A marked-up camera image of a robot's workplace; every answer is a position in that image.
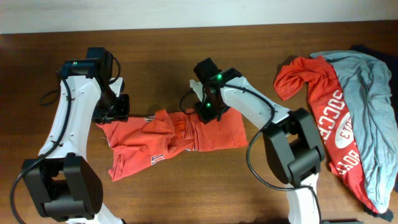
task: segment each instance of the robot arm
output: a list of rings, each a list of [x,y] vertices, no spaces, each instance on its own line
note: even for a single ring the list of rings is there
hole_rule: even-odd
[[[42,217],[68,223],[124,223],[103,204],[101,180],[86,161],[91,120],[126,121],[129,114],[129,97],[120,94],[123,79],[111,79],[112,63],[113,56],[104,48],[89,48],[86,59],[66,61],[60,70],[60,102],[39,156],[54,147],[71,102],[65,134],[55,150],[23,177]],[[22,168],[35,161],[25,160]],[[60,172],[65,179],[55,180]]]
[[[275,115],[271,124],[261,131],[271,171],[286,187],[307,185],[315,191],[320,162],[325,155],[315,123],[308,112],[304,109],[293,112],[274,103],[254,89],[240,72],[234,68],[222,72],[209,58],[200,62],[194,72],[200,82],[190,80],[190,86],[200,100],[205,100],[204,103],[195,104],[194,108],[204,123],[232,107],[261,130],[271,119],[271,108],[264,100],[248,91],[267,100],[275,108]],[[286,138],[289,134],[297,134],[298,139],[289,143]],[[286,192],[290,206],[289,221],[292,224],[320,222],[316,201],[310,189]]]

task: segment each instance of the pile of clothes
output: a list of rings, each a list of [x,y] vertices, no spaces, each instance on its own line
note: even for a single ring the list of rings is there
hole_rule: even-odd
[[[368,213],[391,221],[388,205],[398,173],[398,129],[390,97],[394,92],[398,97],[398,85],[391,94],[389,81],[398,59],[362,45],[310,57],[282,67],[275,91],[287,100],[308,83],[307,100],[332,173],[343,179]],[[392,104],[397,105],[394,97]]]

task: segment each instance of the wooden table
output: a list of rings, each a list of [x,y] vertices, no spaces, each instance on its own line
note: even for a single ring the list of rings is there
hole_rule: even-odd
[[[282,64],[323,50],[346,50],[352,44],[398,54],[398,22],[344,22],[192,29],[115,30],[0,36],[0,217],[16,223],[9,190],[24,159],[35,158],[53,122],[57,104],[41,107],[40,97],[57,87],[55,71],[65,60],[84,58],[87,47],[104,46],[121,62],[131,116],[156,110],[178,111],[178,101],[196,79],[197,62],[211,57],[222,69],[235,67],[276,103],[293,110],[308,108],[306,88],[282,102],[272,84]],[[255,127],[244,120],[250,139]],[[112,182],[112,150],[102,130],[91,125],[88,162],[104,187],[104,202],[128,223],[253,223],[287,218],[284,192],[262,185],[249,171],[245,148],[210,153],[183,152],[133,176]],[[259,140],[254,168],[278,184]],[[362,211],[362,205],[322,165],[318,197],[325,220],[357,218],[387,223]],[[25,185],[16,192],[17,208],[28,223],[40,218]],[[398,193],[389,208],[398,215]]]

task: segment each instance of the wood grain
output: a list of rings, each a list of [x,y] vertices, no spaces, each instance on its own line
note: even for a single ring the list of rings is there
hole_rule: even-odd
[[[121,62],[131,115],[178,111],[178,101],[196,79],[193,67],[211,57],[226,69],[235,67],[269,98],[293,110],[307,108],[303,88],[282,102],[272,83],[290,58],[322,50],[346,50],[352,44],[398,54],[398,22],[345,22],[195,29],[115,30],[0,36],[0,217],[16,223],[9,190],[24,159],[37,156],[47,137],[56,105],[40,107],[39,98],[56,88],[55,71],[65,60],[83,58],[87,47],[104,46]],[[248,138],[256,129],[244,120]],[[107,170],[112,151],[92,125],[88,162],[104,187],[104,202],[128,223],[254,223],[287,218],[285,193],[263,186],[248,170],[245,148],[211,153],[183,152],[131,177],[112,182]],[[278,183],[266,164],[264,145],[253,149],[254,168]],[[318,196],[326,220],[357,218],[387,223],[362,211],[361,204],[324,163]],[[24,184],[16,203],[28,223],[40,218]],[[389,207],[398,214],[398,194]]]

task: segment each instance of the white wall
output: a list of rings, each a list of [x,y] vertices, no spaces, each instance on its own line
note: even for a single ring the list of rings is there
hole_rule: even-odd
[[[0,0],[0,33],[398,19],[398,0]]]

